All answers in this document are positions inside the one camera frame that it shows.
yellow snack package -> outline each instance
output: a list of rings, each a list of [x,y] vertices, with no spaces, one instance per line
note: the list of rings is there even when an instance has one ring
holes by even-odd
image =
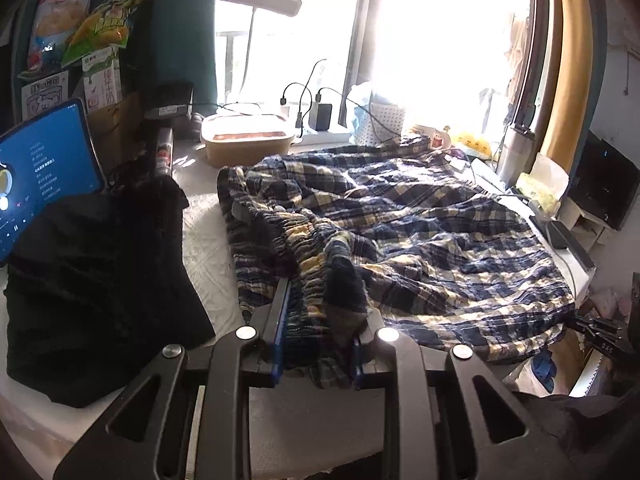
[[[108,0],[96,7],[72,36],[62,66],[109,45],[126,48],[133,28],[131,16],[142,1]]]

dotted container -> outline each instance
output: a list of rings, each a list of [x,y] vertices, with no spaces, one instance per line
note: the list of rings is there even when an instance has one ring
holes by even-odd
[[[372,120],[370,115],[365,113],[364,120],[353,135],[356,144],[360,146],[377,146],[382,142],[400,138],[404,115],[406,114],[404,108],[396,105],[371,103],[367,106],[367,110],[386,128],[382,127],[379,122]]]

plastic bag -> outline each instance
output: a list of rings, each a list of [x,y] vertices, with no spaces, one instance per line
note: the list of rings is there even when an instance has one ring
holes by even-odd
[[[57,69],[66,41],[87,15],[91,0],[40,0],[31,30],[27,72],[23,78]]]
[[[133,27],[131,15],[142,1],[107,0],[96,7],[71,38],[62,66],[109,45],[125,48]]]

yellow curtain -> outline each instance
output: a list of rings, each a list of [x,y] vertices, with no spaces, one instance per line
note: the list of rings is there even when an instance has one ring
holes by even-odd
[[[569,173],[587,107],[593,30],[589,0],[562,0],[562,54],[558,88],[540,152]]]

tablet screen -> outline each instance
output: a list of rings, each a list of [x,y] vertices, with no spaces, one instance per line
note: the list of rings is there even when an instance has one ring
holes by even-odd
[[[0,137],[0,260],[45,205],[103,186],[79,101],[8,131]]]

